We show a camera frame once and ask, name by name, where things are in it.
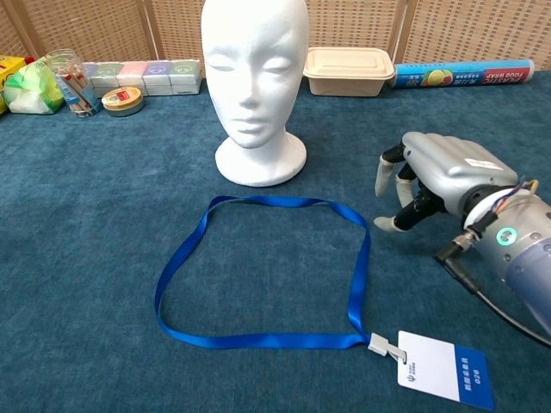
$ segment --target mannequin nose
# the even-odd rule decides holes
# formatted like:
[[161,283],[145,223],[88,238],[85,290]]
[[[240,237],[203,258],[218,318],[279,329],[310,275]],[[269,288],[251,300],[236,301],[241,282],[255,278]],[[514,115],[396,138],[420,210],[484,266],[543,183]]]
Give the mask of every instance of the mannequin nose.
[[244,108],[255,108],[258,106],[258,84],[250,70],[241,71],[236,82],[236,93],[239,105]]

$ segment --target wicker panel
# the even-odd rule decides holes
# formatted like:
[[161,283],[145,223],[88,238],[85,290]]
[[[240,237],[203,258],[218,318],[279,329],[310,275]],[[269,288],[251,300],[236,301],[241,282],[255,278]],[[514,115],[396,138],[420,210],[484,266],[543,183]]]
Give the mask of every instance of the wicker panel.
[[69,47],[89,61],[154,59],[135,0],[18,1],[45,52]]
[[[310,12],[310,45],[386,49],[398,1],[306,0]],[[151,4],[164,57],[200,59],[202,67],[201,12],[204,0],[151,0]]]
[[418,0],[404,62],[489,59],[551,69],[551,2]]
[[9,21],[8,15],[0,4],[0,54],[7,56],[28,56],[25,46],[19,40],[15,28]]

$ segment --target container lid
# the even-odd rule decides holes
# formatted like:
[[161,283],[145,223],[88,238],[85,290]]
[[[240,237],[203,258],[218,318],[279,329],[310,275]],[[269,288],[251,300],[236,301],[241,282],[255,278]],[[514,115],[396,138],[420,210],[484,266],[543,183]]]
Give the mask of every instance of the container lid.
[[102,103],[108,110],[124,110],[138,105],[142,99],[141,90],[126,86],[107,92],[103,95]]
[[386,80],[394,76],[394,65],[381,49],[310,47],[304,75],[319,79]]

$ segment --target mannequin eye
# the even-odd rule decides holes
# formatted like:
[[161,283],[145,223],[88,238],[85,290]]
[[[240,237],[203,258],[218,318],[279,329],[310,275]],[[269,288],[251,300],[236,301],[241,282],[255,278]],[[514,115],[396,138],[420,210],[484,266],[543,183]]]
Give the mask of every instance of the mannequin eye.
[[207,60],[207,64],[217,71],[232,71],[233,62],[227,56],[217,54]]
[[280,74],[290,69],[292,62],[285,58],[272,58],[264,63],[263,69],[269,73]]

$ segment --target plastic bag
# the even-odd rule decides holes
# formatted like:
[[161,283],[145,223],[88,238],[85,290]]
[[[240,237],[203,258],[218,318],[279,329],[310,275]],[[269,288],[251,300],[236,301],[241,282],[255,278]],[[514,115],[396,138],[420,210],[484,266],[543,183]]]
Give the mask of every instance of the plastic bag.
[[9,110],[16,114],[54,114],[64,102],[44,59],[22,67],[9,77],[3,97]]

